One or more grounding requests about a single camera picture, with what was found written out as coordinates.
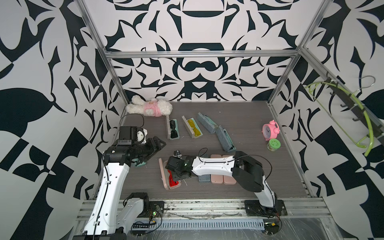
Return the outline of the pink case with red glasses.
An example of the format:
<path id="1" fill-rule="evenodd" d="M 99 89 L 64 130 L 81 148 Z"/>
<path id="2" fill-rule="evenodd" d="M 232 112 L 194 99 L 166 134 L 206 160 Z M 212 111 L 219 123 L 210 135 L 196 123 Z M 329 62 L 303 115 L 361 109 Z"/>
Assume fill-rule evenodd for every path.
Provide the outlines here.
<path id="1" fill-rule="evenodd" d="M 165 168 L 166 164 L 167 164 L 167 161 L 163 162 L 163 160 L 159 158 L 161 179 L 162 179 L 164 188 L 166 190 L 173 190 L 173 189 L 169 189 L 169 181 L 168 181 L 169 173 L 168 173 L 168 170 Z"/>

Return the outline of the mint case with white sunglasses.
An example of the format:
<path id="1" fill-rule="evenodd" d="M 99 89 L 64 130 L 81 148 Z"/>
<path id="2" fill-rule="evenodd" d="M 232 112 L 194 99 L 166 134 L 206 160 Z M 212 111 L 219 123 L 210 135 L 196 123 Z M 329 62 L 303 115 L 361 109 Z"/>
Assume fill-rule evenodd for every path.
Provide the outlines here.
<path id="1" fill-rule="evenodd" d="M 199 183 L 210 183 L 211 182 L 211 175 L 201 175 L 198 176 Z"/>

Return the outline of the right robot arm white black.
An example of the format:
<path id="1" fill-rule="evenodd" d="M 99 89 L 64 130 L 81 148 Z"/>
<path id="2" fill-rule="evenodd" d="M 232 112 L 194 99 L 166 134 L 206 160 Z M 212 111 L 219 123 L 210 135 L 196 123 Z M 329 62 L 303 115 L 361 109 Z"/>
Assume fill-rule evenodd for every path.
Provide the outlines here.
<path id="1" fill-rule="evenodd" d="M 277 196 L 267 183 L 268 177 L 265 175 L 262 163 L 242 151 L 221 158 L 171 156 L 165 169 L 172 173 L 175 182 L 203 175 L 232 177 L 244 190 L 256 195 L 262 208 L 276 207 Z"/>

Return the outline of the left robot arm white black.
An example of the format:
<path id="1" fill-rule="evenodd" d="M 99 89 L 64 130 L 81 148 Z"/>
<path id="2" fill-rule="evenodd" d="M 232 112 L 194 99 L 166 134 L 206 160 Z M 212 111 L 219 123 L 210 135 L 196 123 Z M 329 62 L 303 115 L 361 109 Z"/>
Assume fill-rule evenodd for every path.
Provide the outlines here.
<path id="1" fill-rule="evenodd" d="M 81 235 L 75 240 L 125 240 L 136 218 L 148 208 L 146 193 L 134 193 L 118 212 L 125 179 L 132 164 L 140 165 L 166 146 L 158 137 L 139 144 L 117 140 L 103 154 L 104 171 L 92 214 Z"/>

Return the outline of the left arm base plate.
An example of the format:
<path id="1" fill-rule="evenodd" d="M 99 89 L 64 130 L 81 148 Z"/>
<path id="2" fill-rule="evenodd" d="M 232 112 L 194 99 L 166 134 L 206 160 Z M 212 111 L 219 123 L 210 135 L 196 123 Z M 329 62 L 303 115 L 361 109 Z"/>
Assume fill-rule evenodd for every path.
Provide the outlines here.
<path id="1" fill-rule="evenodd" d="M 154 213 L 164 214 L 165 202 L 164 201 L 149 201 L 145 208 L 143 218 L 149 218 Z"/>

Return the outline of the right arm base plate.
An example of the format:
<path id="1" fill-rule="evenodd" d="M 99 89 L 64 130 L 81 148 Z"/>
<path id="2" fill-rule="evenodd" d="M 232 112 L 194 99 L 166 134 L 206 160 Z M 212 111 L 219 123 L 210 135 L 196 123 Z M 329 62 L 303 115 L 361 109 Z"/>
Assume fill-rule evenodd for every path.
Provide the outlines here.
<path id="1" fill-rule="evenodd" d="M 287 216 L 288 212 L 283 200 L 277 200 L 274 208 L 263 207 L 258 200 L 245 200 L 245 210 L 247 216 L 258 216 L 264 218 L 273 218 L 278 214 L 281 216 Z"/>

